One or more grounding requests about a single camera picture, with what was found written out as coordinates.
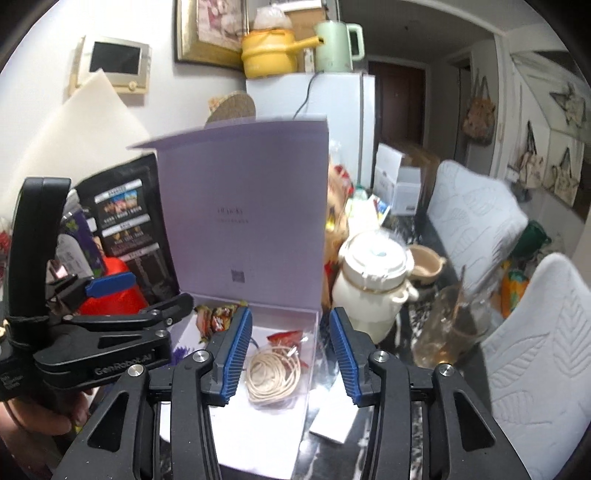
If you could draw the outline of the brown gold snack packet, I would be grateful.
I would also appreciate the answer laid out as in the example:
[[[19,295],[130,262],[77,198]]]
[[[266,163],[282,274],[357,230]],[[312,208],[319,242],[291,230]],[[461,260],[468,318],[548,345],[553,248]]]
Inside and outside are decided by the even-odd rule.
[[[202,342],[208,342],[217,332],[228,330],[232,316],[239,307],[245,307],[245,303],[225,304],[217,307],[197,305],[193,311],[195,314],[195,326],[200,334]]]

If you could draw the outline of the clear bag with white cord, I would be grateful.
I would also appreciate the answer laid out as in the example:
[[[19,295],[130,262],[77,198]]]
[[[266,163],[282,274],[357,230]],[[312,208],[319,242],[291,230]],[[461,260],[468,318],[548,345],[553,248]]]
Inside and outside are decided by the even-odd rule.
[[[250,339],[242,383],[253,406],[291,408],[308,395],[315,362],[315,335],[303,331],[308,334],[308,342],[301,347],[301,355],[294,357],[274,353],[266,339],[270,335],[263,341]]]

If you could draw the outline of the red gold cartoon snack packet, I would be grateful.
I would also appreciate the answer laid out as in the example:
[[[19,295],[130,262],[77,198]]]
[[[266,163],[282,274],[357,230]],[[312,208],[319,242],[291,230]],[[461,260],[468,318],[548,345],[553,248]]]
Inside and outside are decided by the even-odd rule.
[[[303,330],[291,330],[274,333],[266,339],[274,353],[294,357],[301,355],[301,347],[308,342],[308,334]]]

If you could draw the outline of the lavender gift box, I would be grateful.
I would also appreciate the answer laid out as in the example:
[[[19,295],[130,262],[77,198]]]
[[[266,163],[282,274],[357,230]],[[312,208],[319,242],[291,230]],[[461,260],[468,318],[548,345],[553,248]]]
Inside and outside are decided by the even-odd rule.
[[[322,317],[329,128],[324,118],[242,119],[147,140],[181,291],[198,304],[245,302],[252,349],[300,331],[303,371],[273,405],[245,384],[211,409],[224,476],[289,479],[296,470]]]

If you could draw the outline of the red plastic container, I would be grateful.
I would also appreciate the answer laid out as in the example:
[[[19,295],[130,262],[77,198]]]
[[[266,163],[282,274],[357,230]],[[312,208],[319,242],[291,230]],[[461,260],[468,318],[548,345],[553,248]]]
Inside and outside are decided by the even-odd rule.
[[[131,272],[118,258],[104,257],[103,262],[106,267],[104,276]],[[118,294],[98,299],[88,298],[79,307],[78,312],[81,315],[131,315],[147,307],[148,303],[136,283],[132,288]]]

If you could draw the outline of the cream ceramic jar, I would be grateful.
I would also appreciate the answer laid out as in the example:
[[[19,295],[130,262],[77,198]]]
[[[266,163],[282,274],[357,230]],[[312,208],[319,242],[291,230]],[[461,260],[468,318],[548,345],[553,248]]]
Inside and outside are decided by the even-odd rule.
[[[419,297],[410,281],[415,260],[409,248],[375,230],[346,240],[339,249],[339,274],[332,306],[346,310],[353,328],[375,344],[384,341],[402,307]]]

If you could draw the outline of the black printed pouch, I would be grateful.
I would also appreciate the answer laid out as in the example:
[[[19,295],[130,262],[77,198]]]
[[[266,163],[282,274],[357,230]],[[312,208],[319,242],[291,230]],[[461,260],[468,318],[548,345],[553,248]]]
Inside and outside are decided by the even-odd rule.
[[[134,274],[153,305],[179,293],[166,236],[156,156],[147,154],[90,176],[75,186],[104,254]]]

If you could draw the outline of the glass cup with spoon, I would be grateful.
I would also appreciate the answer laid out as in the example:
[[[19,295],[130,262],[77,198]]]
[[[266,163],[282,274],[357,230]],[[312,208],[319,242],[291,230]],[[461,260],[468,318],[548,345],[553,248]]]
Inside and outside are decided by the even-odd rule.
[[[428,369],[443,363],[455,364],[484,338],[490,325],[491,320],[468,301],[463,266],[460,280],[436,295],[430,315],[412,347],[414,363]]]

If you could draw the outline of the white foam board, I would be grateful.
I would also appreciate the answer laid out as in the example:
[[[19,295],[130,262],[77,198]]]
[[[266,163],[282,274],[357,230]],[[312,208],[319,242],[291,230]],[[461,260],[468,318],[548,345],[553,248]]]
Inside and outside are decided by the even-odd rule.
[[[74,184],[130,160],[130,146],[149,137],[103,71],[91,75],[53,120],[27,133],[1,117],[1,215],[13,216],[27,177],[63,177]]]

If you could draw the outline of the white small carton box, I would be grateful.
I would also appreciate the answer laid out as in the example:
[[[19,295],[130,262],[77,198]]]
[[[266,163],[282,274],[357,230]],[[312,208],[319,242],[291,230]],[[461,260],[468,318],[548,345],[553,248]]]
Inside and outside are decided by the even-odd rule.
[[[393,215],[414,216],[421,198],[421,169],[404,166],[405,158],[403,152],[388,145],[378,146],[374,193],[391,207]]]

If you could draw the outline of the grey leaf pattern chair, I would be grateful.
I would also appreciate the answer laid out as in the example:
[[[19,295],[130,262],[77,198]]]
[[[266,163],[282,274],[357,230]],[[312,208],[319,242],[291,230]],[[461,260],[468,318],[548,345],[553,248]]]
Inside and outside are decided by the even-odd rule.
[[[555,478],[590,423],[590,289],[568,257],[541,261],[481,348],[493,417],[531,478]]]

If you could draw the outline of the gold framed picture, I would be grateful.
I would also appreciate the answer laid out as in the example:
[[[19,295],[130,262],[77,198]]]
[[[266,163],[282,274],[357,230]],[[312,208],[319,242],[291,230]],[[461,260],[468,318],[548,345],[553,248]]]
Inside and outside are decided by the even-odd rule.
[[[175,61],[242,71],[247,2],[176,0]]]

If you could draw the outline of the green electric kettle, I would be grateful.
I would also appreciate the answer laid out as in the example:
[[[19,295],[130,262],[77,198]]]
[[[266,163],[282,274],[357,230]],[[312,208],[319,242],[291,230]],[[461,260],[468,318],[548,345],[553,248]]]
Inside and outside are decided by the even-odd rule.
[[[322,39],[322,44],[315,48],[317,72],[352,72],[353,64],[365,58],[361,25],[327,20],[315,25],[314,31]]]

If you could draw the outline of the yellow pot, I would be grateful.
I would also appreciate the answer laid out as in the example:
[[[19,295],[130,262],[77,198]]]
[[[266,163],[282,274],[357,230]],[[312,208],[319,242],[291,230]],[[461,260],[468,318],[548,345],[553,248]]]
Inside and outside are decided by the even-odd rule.
[[[297,40],[290,29],[253,30],[242,37],[242,65],[247,79],[297,72],[297,53],[325,43],[320,36]]]

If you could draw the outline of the wall intercom panel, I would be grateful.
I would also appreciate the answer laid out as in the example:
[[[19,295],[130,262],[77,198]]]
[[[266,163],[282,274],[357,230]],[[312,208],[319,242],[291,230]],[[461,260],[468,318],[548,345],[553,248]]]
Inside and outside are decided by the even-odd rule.
[[[102,70],[117,93],[144,95],[149,87],[150,61],[147,44],[85,36],[74,55],[68,94],[72,95]]]

